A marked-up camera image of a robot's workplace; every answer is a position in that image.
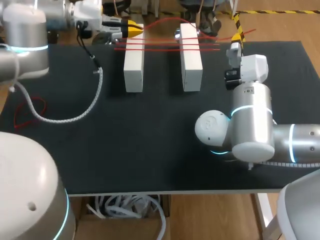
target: red wire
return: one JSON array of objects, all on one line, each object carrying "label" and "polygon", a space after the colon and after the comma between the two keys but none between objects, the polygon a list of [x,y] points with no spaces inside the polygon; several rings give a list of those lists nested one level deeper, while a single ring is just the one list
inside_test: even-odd
[{"label": "red wire", "polygon": [[[43,109],[42,109],[42,111],[41,111],[40,114],[39,114],[40,116],[42,116],[42,115],[45,113],[46,109],[47,109],[47,103],[46,103],[46,101],[43,100],[41,97],[31,97],[31,100],[34,100],[34,101],[35,101],[35,100],[39,100],[39,101],[43,102]],[[14,116],[13,116],[13,126],[14,126],[15,129],[25,127],[25,126],[27,126],[27,125],[29,125],[29,124],[32,124],[32,123],[34,123],[34,122],[37,121],[37,119],[33,119],[33,120],[29,120],[29,121],[23,122],[23,123],[21,123],[21,124],[17,124],[17,115],[18,115],[18,113],[19,113],[19,110],[20,110],[24,105],[27,105],[27,103],[26,103],[26,102],[21,103],[21,104],[16,108],[16,110],[15,110],[15,112],[14,112]]]},{"label": "red wire", "polygon": [[176,47],[176,46],[219,46],[220,44],[216,43],[127,43],[127,42],[117,42],[115,45],[147,45],[147,46],[167,46],[167,47]]},{"label": "red wire", "polygon": [[181,51],[200,51],[211,52],[220,51],[218,48],[206,48],[206,49],[126,49],[126,48],[114,48],[116,51],[145,51],[145,52],[181,52]]},{"label": "red wire", "polygon": [[[256,31],[257,29],[251,29],[249,31],[245,31],[243,34],[249,34],[252,33],[254,31]],[[188,40],[188,39],[212,39],[214,38],[214,36],[199,36],[199,37],[186,37],[186,38],[182,38],[183,40]],[[230,40],[232,39],[233,36],[229,36],[229,37],[224,37],[224,38],[216,38],[218,41],[224,41],[224,40]],[[174,41],[172,38],[130,38],[130,40],[145,40],[145,41],[150,41],[150,42],[163,42],[163,41]]]},{"label": "red wire", "polygon": [[[151,27],[154,27],[155,25],[157,25],[157,24],[159,24],[159,23],[166,22],[166,21],[169,21],[169,20],[179,20],[179,21],[182,21],[182,22],[184,22],[184,23],[190,24],[192,27],[194,27],[195,29],[197,29],[197,27],[194,26],[191,22],[189,22],[189,21],[187,21],[187,20],[185,20],[185,19],[183,19],[183,18],[181,18],[181,17],[178,17],[178,16],[172,16],[172,17],[166,17],[166,18],[163,18],[163,19],[159,19],[159,20],[157,20],[157,21],[149,24],[148,26],[145,26],[145,27],[144,27],[144,30],[147,30],[147,29],[149,29],[149,28],[151,28]],[[255,30],[256,30],[256,29],[254,28],[254,29],[251,29],[251,30],[249,30],[249,31],[244,32],[243,34],[245,35],[245,34],[248,34],[248,33],[253,32],[253,31],[255,31]],[[205,33],[202,32],[202,31],[200,31],[200,33],[201,33],[202,35],[204,35],[204,37],[202,37],[202,38],[205,38],[205,39],[214,39],[214,40],[220,40],[220,41],[232,39],[232,36],[231,36],[231,37],[225,37],[225,38],[218,38],[218,37],[214,37],[214,36],[209,36],[209,35],[205,34]],[[131,40],[132,40],[132,39],[135,39],[135,40],[148,40],[148,41],[150,41],[150,39],[147,39],[147,38],[131,38]],[[186,39],[200,39],[200,37],[188,37],[188,38],[182,38],[182,39],[183,39],[183,40],[186,40]],[[161,39],[161,38],[158,38],[157,41],[165,41],[165,40],[164,40],[164,39]]]}]

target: white block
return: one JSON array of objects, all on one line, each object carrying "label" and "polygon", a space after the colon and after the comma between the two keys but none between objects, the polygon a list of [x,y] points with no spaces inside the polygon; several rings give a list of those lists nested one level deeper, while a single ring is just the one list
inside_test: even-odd
[{"label": "white block", "polygon": [[143,50],[145,49],[145,45],[143,45],[143,43],[145,41],[133,40],[134,38],[144,39],[145,34],[142,33],[126,40],[126,49],[139,49],[125,51],[123,73],[127,93],[141,93],[144,85],[145,51]]},{"label": "white block", "polygon": [[182,72],[182,84],[185,92],[200,91],[202,80],[202,61],[199,51],[198,39],[185,39],[185,38],[197,38],[197,29],[191,26],[189,23],[181,23],[180,25],[180,46],[182,50],[181,56],[181,72]]}]

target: caution tape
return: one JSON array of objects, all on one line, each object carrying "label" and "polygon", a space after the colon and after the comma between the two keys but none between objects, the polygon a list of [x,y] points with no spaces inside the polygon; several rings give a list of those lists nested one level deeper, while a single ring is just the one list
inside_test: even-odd
[{"label": "caution tape", "polygon": [[233,16],[233,20],[234,20],[236,29],[237,29],[237,31],[238,31],[238,34],[239,34],[240,37],[241,37],[241,46],[243,47],[243,43],[246,41],[246,39],[245,39],[244,30],[242,29],[242,26],[241,26],[241,24],[240,24],[240,18],[239,18],[239,14],[238,14],[238,13],[236,13],[236,14]]},{"label": "caution tape", "polygon": [[[231,15],[231,11],[215,11],[216,14]],[[272,10],[248,10],[236,11],[236,14],[320,14],[320,10],[286,10],[286,11],[272,11]]]},{"label": "caution tape", "polygon": [[[142,14],[141,11],[130,11],[131,14]],[[159,15],[180,16],[183,12],[159,12]],[[231,11],[214,11],[215,14],[232,15]],[[273,10],[245,10],[236,11],[236,14],[320,14],[320,10],[286,10],[286,11],[273,11]]]}]

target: black tablecloth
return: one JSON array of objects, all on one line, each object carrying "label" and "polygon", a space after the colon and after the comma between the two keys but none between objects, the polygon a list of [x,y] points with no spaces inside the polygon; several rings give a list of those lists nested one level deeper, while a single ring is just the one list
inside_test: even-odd
[{"label": "black tablecloth", "polygon": [[[69,194],[144,191],[280,189],[314,169],[222,162],[199,143],[194,126],[208,110],[230,114],[232,92],[224,85],[226,49],[202,52],[200,92],[183,92],[179,52],[146,52],[143,93],[126,93],[124,52],[90,49],[104,69],[99,101],[85,119],[72,124],[34,123],[14,129],[24,101],[11,94],[0,130],[31,138],[56,162]],[[300,42],[252,42],[245,54],[267,56],[273,117],[279,124],[320,123],[320,81]],[[22,82],[47,103],[45,117],[71,118],[91,103],[98,84],[94,66],[79,47],[52,45],[50,72]]]}]

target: cable bundle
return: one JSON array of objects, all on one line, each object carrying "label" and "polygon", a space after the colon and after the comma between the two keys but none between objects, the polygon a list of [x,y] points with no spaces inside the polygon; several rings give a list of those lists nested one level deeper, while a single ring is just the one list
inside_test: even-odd
[{"label": "cable bundle", "polygon": [[152,204],[154,204],[155,209],[153,211],[159,210],[162,222],[161,230],[157,237],[157,240],[161,240],[166,231],[166,217],[160,203],[159,195],[158,201],[149,195],[116,195],[110,196],[106,201],[104,196],[96,196],[94,198],[94,208],[89,204],[86,207],[100,219],[142,219],[147,216]]}]

